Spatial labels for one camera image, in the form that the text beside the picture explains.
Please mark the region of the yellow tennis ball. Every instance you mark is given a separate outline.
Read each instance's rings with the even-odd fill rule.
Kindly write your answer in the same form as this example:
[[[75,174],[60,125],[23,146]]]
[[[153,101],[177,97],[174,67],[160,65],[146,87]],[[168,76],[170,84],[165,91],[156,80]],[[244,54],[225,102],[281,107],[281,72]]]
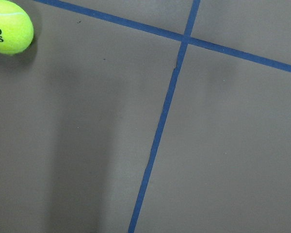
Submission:
[[[33,36],[29,15],[17,4],[0,0],[0,53],[22,53],[32,43]]]

